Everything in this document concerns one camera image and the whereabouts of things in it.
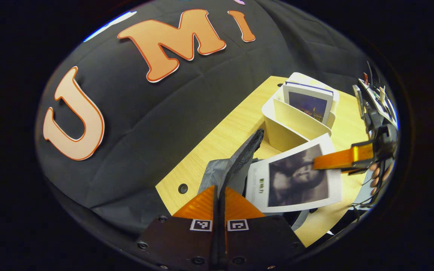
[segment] city night photo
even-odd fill
[[[289,105],[322,122],[326,112],[327,101],[305,94],[289,92]]]

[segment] photo frame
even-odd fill
[[[342,200],[341,171],[316,171],[310,161],[334,152],[328,134],[252,163],[246,199],[264,213],[308,210]]]
[[[286,82],[283,85],[283,92],[285,103],[323,124],[327,123],[333,103],[332,91],[296,82]]]

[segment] black mesh fabric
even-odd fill
[[[245,2],[152,1],[71,52],[48,80],[36,119],[36,151],[50,182],[116,227],[140,233],[150,217],[167,211],[155,185],[269,76],[301,72],[352,94],[351,85],[366,71],[367,58],[346,37],[295,7],[270,0]],[[117,34],[149,19],[178,27],[180,15],[190,9],[209,12],[227,47],[200,55],[195,42],[192,61],[164,49],[179,60],[179,69],[158,83],[148,82],[142,55],[131,40]],[[244,13],[255,41],[242,41],[229,10]],[[43,138],[49,107],[69,136],[83,134],[80,119],[53,97],[75,65],[76,81],[105,119],[101,145],[83,161],[67,158]],[[141,201],[153,204],[148,208]]]

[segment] printed photo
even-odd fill
[[[267,207],[290,206],[327,199],[329,186],[326,171],[312,170],[313,159],[321,155],[319,145],[315,145],[269,163]]]
[[[301,110],[322,122],[326,112],[327,101],[305,94],[289,92],[289,105]]]

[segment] wooden table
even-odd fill
[[[286,78],[271,76],[242,101],[222,122],[220,122],[183,160],[157,184],[156,188],[170,214],[174,214],[186,202],[196,196],[203,173],[210,160],[230,158],[234,152],[257,129],[264,128],[261,108],[277,91],[277,84]],[[349,149],[351,144],[366,141],[364,122],[358,115],[358,104],[354,96],[339,92],[336,120],[332,127],[331,140],[336,151]],[[254,157],[269,158],[281,151],[269,145],[267,137],[255,152]],[[341,202],[319,207],[309,214],[305,223],[295,233],[308,247],[321,238],[344,216],[364,181],[364,174],[341,175],[343,190]],[[179,185],[188,185],[188,192],[180,194]]]

